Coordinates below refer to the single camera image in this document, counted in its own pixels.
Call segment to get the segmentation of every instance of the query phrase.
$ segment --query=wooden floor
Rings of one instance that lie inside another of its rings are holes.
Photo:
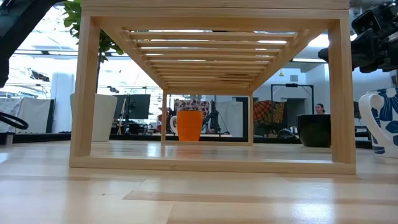
[[[111,144],[112,151],[94,144],[93,154],[330,158],[324,149],[283,145],[248,154],[193,146],[159,152],[144,142],[132,152],[128,142]],[[369,150],[357,150],[357,176],[71,169],[68,156],[69,142],[0,147],[0,223],[398,223],[398,159]]]

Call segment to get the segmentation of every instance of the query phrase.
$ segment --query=orange patterned fabric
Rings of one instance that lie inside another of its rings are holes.
[[[284,117],[284,102],[274,102],[271,100],[258,101],[253,105],[254,122],[258,124],[280,124]]]

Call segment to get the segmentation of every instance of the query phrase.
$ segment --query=colorful fabric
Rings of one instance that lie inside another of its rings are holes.
[[[258,101],[254,105],[254,122],[257,124],[280,124],[284,117],[284,102],[274,102],[271,100]]]
[[[198,110],[202,112],[203,119],[210,113],[210,103],[207,101],[197,100],[175,100],[174,110]]]

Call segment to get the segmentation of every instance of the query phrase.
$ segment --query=orange cup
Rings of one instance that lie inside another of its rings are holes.
[[[201,111],[177,111],[177,131],[180,141],[199,141],[203,115]]]

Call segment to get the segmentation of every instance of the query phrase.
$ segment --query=orange mug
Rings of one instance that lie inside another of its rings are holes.
[[[180,141],[199,141],[203,115],[201,111],[179,110],[170,119],[170,127]]]

